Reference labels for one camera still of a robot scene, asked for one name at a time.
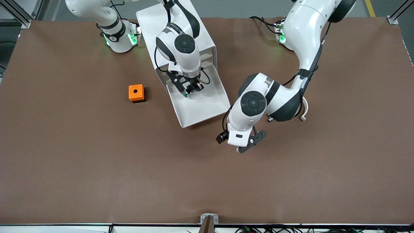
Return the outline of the aluminium frame profile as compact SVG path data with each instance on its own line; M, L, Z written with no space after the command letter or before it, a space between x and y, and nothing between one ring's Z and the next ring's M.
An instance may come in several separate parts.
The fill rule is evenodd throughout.
M0 5L22 25L21 28L30 28L33 17L15 0L0 0Z
M405 0L401 6L398 7L398 9L395 10L395 12L392 13L392 15L387 16L387 20L390 25L397 25L399 24L398 18L402 16L402 14L410 8L414 4L414 0Z

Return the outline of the green push button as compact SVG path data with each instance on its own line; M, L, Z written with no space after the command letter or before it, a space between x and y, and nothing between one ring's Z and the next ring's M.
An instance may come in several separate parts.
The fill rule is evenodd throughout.
M185 93L183 94L186 98L189 96L188 95L188 87L186 87L185 88Z

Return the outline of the white plastic drawer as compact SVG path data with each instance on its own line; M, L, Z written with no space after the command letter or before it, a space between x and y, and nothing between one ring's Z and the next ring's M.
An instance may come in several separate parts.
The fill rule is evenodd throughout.
M211 83L204 85L204 89L200 92L189 94L188 97L180 94L172 82L167 81L167 92L182 128L224 114L230 108L230 102L216 66L209 65L204 68L204 71L210 77Z

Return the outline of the orange button enclosure box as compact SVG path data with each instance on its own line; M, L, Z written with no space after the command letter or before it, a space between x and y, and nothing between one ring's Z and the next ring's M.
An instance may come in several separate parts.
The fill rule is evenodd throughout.
M132 103L146 102L146 90L143 84L128 86L128 97Z

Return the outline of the white drawer cabinet housing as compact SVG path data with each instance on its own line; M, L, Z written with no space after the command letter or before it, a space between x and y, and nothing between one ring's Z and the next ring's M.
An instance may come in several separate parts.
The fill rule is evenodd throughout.
M206 51L209 51L210 48L214 47L214 43L212 41L211 36L206 30L205 25L203 24L200 16L196 12L191 0L179 0L181 4L190 11L199 21L201 25L201 31L199 36L195 39L196 44L198 46L200 55L201 55L201 81L204 85L208 85L211 83L210 77L204 71L208 65L203 64L202 56L205 54ZM167 81L171 81L165 71L168 69L169 61L165 59L159 52L155 52L155 38L156 36L165 28L168 18L167 12L161 5L161 3L148 7L146 9L140 10L136 12L136 17L141 26L141 30L143 32L144 40L150 54L151 62L153 63L154 70L158 75L160 81L167 85Z

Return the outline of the white curved plastic arc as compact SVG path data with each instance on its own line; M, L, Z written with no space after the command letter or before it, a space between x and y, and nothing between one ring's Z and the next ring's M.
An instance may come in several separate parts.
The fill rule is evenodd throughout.
M297 116L300 118L301 121L306 121L306 114L309 111L309 104L305 97L302 97L299 110L297 112Z

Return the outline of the brown table cover sheet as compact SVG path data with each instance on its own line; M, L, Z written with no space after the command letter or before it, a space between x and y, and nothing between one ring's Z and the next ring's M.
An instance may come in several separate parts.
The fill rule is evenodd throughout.
M181 128L144 42L32 22L0 85L0 224L414 223L414 67L385 18L331 25L307 120L260 120L239 154L222 117ZM143 84L146 102L128 86Z

